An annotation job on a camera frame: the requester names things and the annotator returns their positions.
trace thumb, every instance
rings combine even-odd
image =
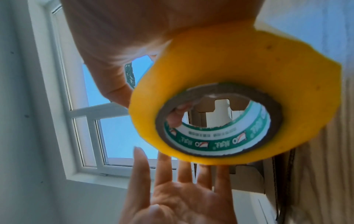
[[[120,223],[129,223],[134,215],[150,206],[150,166],[141,148],[134,149],[134,165]]]

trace blue sky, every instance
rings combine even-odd
[[[132,62],[136,85],[152,64],[153,62],[148,56],[143,56]],[[85,65],[83,65],[83,70],[89,106],[109,103],[109,100],[100,94]],[[157,158],[157,150],[140,138],[130,116],[101,119],[101,126],[109,158],[133,158],[134,146],[143,148],[149,159]]]

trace yellow tape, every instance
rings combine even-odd
[[[129,113],[143,139],[162,153],[207,165],[242,164],[290,150],[314,137],[340,105],[341,67],[300,41],[256,31],[253,21],[187,31],[175,38],[140,80]],[[177,94],[211,83],[237,83],[282,105],[272,140],[236,156],[206,158],[168,146],[155,119]]]

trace tape roll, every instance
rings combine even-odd
[[[300,41],[256,31],[253,21],[187,31],[135,88],[129,113],[159,151],[207,165],[243,164],[314,137],[340,105],[339,64]],[[176,106],[210,94],[251,100],[222,127],[165,122]]]

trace tape core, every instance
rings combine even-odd
[[[234,94],[250,99],[244,113],[221,127],[205,128],[182,124],[170,128],[167,115],[178,105],[208,95]],[[281,105],[269,95],[234,83],[196,86],[172,97],[160,109],[156,130],[170,147],[185,154],[201,157],[228,157],[254,150],[278,132],[282,123]]]

